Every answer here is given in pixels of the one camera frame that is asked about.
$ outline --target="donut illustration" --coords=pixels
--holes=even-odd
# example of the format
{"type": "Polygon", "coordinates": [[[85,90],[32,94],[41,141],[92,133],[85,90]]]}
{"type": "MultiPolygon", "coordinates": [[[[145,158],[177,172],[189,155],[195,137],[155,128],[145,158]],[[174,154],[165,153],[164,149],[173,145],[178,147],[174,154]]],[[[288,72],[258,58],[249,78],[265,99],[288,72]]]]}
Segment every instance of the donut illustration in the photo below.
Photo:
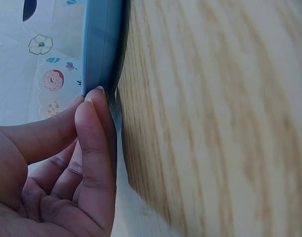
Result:
{"type": "Polygon", "coordinates": [[[56,100],[52,101],[51,104],[48,105],[47,114],[51,117],[60,113],[60,106],[56,100]]]}
{"type": "Polygon", "coordinates": [[[59,70],[50,70],[44,74],[43,83],[49,91],[57,91],[64,84],[64,76],[59,70]]]}

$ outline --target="fingernail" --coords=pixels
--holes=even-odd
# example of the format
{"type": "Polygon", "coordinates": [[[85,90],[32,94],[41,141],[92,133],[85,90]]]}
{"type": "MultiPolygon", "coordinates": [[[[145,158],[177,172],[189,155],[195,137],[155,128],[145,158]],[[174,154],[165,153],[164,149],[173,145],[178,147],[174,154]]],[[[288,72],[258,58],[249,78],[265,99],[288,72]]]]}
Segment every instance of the fingernail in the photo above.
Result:
{"type": "Polygon", "coordinates": [[[97,86],[96,89],[101,90],[104,95],[106,95],[105,89],[102,86],[97,86]]]}
{"type": "Polygon", "coordinates": [[[92,99],[89,99],[88,102],[91,102],[91,104],[93,105],[93,100],[92,99]]]}

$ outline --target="light wood panel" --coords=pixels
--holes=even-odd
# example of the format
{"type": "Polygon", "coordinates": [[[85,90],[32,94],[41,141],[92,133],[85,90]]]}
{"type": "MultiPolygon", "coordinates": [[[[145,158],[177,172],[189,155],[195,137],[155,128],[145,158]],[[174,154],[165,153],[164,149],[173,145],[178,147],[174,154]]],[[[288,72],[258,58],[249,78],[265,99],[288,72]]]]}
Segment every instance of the light wood panel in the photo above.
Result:
{"type": "Polygon", "coordinates": [[[302,237],[301,0],[132,0],[119,88],[130,185],[181,236],[302,237]]]}

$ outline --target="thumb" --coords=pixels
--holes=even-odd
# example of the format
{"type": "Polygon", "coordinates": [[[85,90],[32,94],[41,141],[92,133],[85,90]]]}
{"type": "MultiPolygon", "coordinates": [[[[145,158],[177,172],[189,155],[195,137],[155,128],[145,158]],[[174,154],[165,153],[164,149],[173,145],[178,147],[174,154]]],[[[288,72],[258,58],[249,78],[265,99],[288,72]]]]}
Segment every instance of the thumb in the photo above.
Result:
{"type": "Polygon", "coordinates": [[[21,152],[27,164],[47,159],[76,139],[75,112],[84,97],[78,96],[65,111],[43,121],[0,127],[0,131],[21,152]]]}

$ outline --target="teal flower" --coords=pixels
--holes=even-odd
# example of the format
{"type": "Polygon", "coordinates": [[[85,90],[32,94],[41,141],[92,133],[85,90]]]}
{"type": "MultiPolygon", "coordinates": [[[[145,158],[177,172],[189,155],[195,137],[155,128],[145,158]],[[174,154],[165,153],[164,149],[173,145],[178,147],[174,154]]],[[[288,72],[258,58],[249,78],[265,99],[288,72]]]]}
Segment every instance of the teal flower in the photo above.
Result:
{"type": "Polygon", "coordinates": [[[53,40],[51,37],[37,35],[30,41],[29,52],[35,55],[49,53],[53,47],[53,40]]]}

